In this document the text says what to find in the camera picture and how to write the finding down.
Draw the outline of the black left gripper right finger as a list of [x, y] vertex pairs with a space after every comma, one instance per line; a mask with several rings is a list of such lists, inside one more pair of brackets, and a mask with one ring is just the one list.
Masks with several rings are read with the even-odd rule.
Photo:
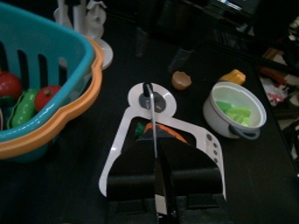
[[177, 140], [157, 140], [157, 223], [222, 224], [224, 183], [214, 160]]

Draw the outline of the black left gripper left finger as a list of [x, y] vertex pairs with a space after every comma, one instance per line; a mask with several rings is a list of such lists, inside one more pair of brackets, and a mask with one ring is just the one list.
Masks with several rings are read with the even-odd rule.
[[106, 224], [156, 224], [152, 140], [124, 149], [106, 175]]

